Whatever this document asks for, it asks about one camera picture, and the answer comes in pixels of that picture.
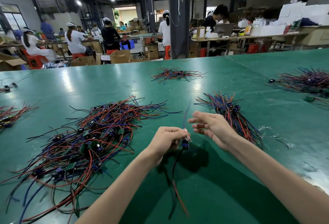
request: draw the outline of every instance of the forearm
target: forearm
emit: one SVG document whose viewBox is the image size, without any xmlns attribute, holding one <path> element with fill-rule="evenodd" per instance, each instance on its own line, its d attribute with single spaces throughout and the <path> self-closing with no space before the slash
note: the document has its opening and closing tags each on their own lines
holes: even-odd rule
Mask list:
<svg viewBox="0 0 329 224">
<path fill-rule="evenodd" d="M 153 167 L 152 159 L 145 152 L 140 153 L 76 224 L 118 223 L 140 184 Z"/>
<path fill-rule="evenodd" d="M 329 219 L 329 196 L 309 184 L 242 137 L 229 151 L 249 168 L 302 224 L 325 224 Z"/>
</svg>

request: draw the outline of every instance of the person in blue shirt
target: person in blue shirt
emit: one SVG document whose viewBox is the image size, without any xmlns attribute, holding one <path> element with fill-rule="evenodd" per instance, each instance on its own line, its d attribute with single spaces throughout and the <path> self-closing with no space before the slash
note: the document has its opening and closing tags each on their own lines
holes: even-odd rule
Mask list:
<svg viewBox="0 0 329 224">
<path fill-rule="evenodd" d="M 120 24 L 119 30 L 122 30 L 122 31 L 126 31 L 127 30 L 126 26 L 123 24 L 122 21 L 120 21 L 119 24 Z"/>
<path fill-rule="evenodd" d="M 43 34 L 46 36 L 47 39 L 56 40 L 56 37 L 54 35 L 54 29 L 48 22 L 48 20 L 43 20 L 41 22 L 40 29 L 42 30 Z"/>
<path fill-rule="evenodd" d="M 64 37 L 65 36 L 65 31 L 63 28 L 60 28 L 60 31 L 58 33 L 59 36 Z"/>
</svg>

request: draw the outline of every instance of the green tabletop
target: green tabletop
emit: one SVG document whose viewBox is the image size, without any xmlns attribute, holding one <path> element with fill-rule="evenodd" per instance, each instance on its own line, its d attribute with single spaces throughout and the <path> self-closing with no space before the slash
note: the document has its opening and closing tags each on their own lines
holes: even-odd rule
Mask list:
<svg viewBox="0 0 329 224">
<path fill-rule="evenodd" d="M 11 77 L 17 80 L 29 77 L 10 93 L 0 94 L 0 106 L 24 102 L 38 103 L 39 108 L 27 112 L 15 125 L 0 134 L 0 179 L 13 174 L 10 171 L 26 166 L 27 161 L 39 154 L 46 138 L 26 143 L 26 138 L 42 134 L 67 123 L 65 118 L 84 117 L 84 112 L 101 103 L 126 99 L 130 95 L 145 97 L 141 103 L 168 100 L 170 111 L 185 111 L 191 101 L 187 117 L 195 110 L 207 111 L 194 105 L 203 93 L 221 91 L 235 93 L 236 99 L 245 99 L 239 104 L 241 113 L 264 135 L 265 152 L 281 164 L 298 173 L 312 184 L 328 192 L 329 172 L 329 112 L 302 100 L 301 93 L 273 89 L 264 84 L 279 73 L 292 72 L 298 66 L 329 69 L 329 49 L 265 54 L 236 55 L 227 57 L 194 58 L 180 60 L 142 62 L 132 64 L 70 67 L 48 70 L 25 70 L 0 72 L 0 79 Z M 149 72 L 159 67 L 180 67 L 183 70 L 208 72 L 203 79 L 191 82 L 171 80 L 166 84 L 151 81 Z M 159 126 L 183 126 L 183 114 L 170 114 L 156 120 L 144 120 L 142 128 L 135 131 L 131 143 L 135 154 L 119 153 L 114 161 L 106 163 L 106 174 L 94 177 L 93 187 L 109 186 L 124 168 L 150 142 Z M 289 144 L 290 149 L 274 136 Z M 233 156 L 220 150 L 209 139 L 192 133 L 190 150 L 183 152 L 175 169 L 178 192 L 189 211 L 187 218 L 177 204 L 171 220 L 171 192 L 164 169 L 171 174 L 176 154 L 164 159 L 162 167 L 154 169 L 146 177 L 121 223 L 297 223 L 281 203 L 257 178 Z M 0 185 L 1 223 L 17 222 L 23 211 L 22 201 L 30 182 L 24 183 L 5 214 L 5 203 L 18 180 Z M 34 184 L 29 197 L 39 188 Z M 102 191 L 87 190 L 79 197 L 80 207 L 88 206 Z M 57 191 L 55 201 L 68 193 Z M 33 199 L 24 217 L 28 218 L 52 207 L 50 189 L 44 187 Z M 54 211 L 35 223 L 67 223 L 68 215 Z"/>
</svg>

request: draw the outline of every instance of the white t-shirt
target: white t-shirt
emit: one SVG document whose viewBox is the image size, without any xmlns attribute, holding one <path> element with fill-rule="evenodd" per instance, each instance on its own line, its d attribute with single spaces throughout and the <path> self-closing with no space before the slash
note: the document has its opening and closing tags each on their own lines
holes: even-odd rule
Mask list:
<svg viewBox="0 0 329 224">
<path fill-rule="evenodd" d="M 160 23 L 159 33 L 162 33 L 163 46 L 170 45 L 170 25 L 165 20 Z"/>
<path fill-rule="evenodd" d="M 224 21 L 223 20 L 221 20 L 220 22 L 218 22 L 219 24 L 224 24 Z"/>
<path fill-rule="evenodd" d="M 76 53 L 85 53 L 86 48 L 81 44 L 81 41 L 84 40 L 84 34 L 78 31 L 72 31 L 71 41 L 68 40 L 67 33 L 65 32 L 65 39 L 68 43 L 68 49 L 72 54 Z"/>
<path fill-rule="evenodd" d="M 39 55 L 39 48 L 35 45 L 38 42 L 38 38 L 34 35 L 27 35 L 30 47 L 27 47 L 24 43 L 24 36 L 21 37 L 22 43 L 29 55 Z"/>
</svg>

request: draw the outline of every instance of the person in teal shirt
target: person in teal shirt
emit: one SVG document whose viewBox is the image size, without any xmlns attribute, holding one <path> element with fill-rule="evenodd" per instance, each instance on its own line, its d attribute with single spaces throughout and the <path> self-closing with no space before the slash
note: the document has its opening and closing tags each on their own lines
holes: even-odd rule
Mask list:
<svg viewBox="0 0 329 224">
<path fill-rule="evenodd" d="M 126 26 L 123 24 L 122 21 L 120 21 L 119 24 L 120 24 L 119 30 L 122 30 L 122 31 L 126 31 L 127 30 Z"/>
</svg>

